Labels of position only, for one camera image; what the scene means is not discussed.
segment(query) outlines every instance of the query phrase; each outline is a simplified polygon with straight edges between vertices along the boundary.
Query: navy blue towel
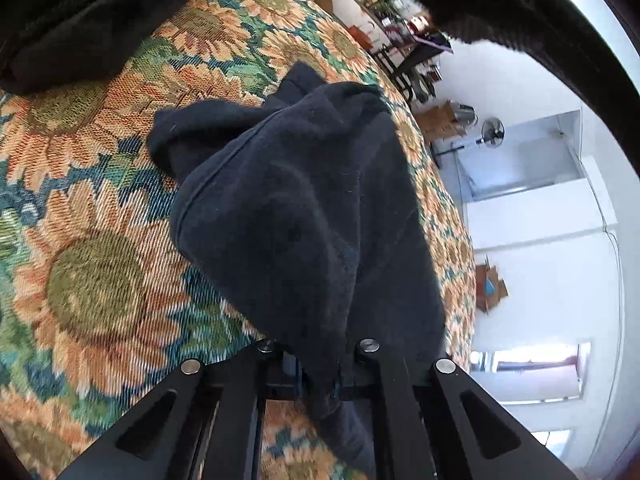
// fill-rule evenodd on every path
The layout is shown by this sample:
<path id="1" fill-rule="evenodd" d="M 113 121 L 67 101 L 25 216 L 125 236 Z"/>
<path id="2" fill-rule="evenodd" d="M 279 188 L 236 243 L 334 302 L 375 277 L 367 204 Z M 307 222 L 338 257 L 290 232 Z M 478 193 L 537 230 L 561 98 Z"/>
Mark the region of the navy blue towel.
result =
<path id="1" fill-rule="evenodd" d="M 147 140 L 177 180 L 177 249 L 253 325 L 289 345 L 334 453 L 372 473 L 370 438 L 331 396 L 338 361 L 375 338 L 427 368 L 444 312 L 416 195 L 380 89 L 297 63 L 260 108 L 158 112 Z"/>

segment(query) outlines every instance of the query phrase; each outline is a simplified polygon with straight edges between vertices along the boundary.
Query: black cloth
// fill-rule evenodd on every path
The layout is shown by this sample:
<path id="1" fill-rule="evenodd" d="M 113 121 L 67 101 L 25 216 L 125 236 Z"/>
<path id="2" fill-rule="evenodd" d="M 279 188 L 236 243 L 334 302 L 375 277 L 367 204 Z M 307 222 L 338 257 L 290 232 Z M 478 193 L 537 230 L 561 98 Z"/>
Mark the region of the black cloth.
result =
<path id="1" fill-rule="evenodd" d="M 0 0 L 0 88 L 115 76 L 187 0 Z"/>
<path id="2" fill-rule="evenodd" d="M 179 184 L 177 249 L 254 326 L 292 348 L 306 408 L 341 459 L 374 472 L 338 361 L 372 337 L 426 369 L 444 312 L 416 195 L 380 90 L 297 63 L 261 108 L 200 101 L 156 114 L 147 145 Z"/>

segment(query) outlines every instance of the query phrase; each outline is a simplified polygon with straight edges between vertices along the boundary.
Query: sunflower print rug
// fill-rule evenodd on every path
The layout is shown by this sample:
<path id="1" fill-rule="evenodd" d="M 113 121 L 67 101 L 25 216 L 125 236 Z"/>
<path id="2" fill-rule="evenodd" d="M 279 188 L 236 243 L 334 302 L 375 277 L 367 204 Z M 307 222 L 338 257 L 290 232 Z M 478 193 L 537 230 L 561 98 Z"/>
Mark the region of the sunflower print rug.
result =
<path id="1" fill-rule="evenodd" d="M 471 243 L 402 96 L 309 0 L 191 0 L 113 80 L 0 94 L 0 430 L 34 478 L 55 478 L 187 358 L 225 359 L 258 335 L 174 250 L 174 183 L 150 162 L 156 110 L 203 98 L 259 106 L 293 62 L 382 86 L 415 184 L 466 366 Z M 296 404 L 270 402 L 262 480 L 341 480 Z"/>

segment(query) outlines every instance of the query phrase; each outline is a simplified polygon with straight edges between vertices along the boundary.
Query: black metal bracket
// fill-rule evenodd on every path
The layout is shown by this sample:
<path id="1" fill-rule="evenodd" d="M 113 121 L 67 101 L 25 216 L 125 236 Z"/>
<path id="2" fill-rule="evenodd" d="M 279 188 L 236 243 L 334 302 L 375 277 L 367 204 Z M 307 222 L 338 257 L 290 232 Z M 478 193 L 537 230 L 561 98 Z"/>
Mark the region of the black metal bracket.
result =
<path id="1" fill-rule="evenodd" d="M 269 340 L 204 366 L 187 360 L 60 480 L 255 480 L 268 399 L 303 395 L 300 363 Z M 471 377 L 440 359 L 419 377 L 371 339 L 345 356 L 335 394 L 369 399 L 378 480 L 575 480 Z"/>

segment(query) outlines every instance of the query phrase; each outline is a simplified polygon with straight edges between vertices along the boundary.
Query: metal screw head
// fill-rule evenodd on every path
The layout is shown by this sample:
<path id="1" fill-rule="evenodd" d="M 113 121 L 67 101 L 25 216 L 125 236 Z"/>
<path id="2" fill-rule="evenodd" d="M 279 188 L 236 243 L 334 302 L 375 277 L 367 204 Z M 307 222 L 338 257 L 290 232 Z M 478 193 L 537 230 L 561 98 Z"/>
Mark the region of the metal screw head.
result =
<path id="1" fill-rule="evenodd" d="M 260 339 L 258 341 L 258 350 L 263 354 L 269 354 L 275 349 L 275 343 L 271 339 Z"/>
<path id="2" fill-rule="evenodd" d="M 185 375 L 193 375 L 200 370 L 200 361 L 196 359 L 187 359 L 180 365 L 180 370 Z"/>
<path id="3" fill-rule="evenodd" d="M 436 370 L 443 374 L 452 374 L 456 371 L 456 364 L 451 359 L 438 359 Z"/>
<path id="4" fill-rule="evenodd" d="M 366 353 L 377 352 L 380 349 L 380 343 L 375 339 L 363 339 L 358 346 L 360 350 Z"/>

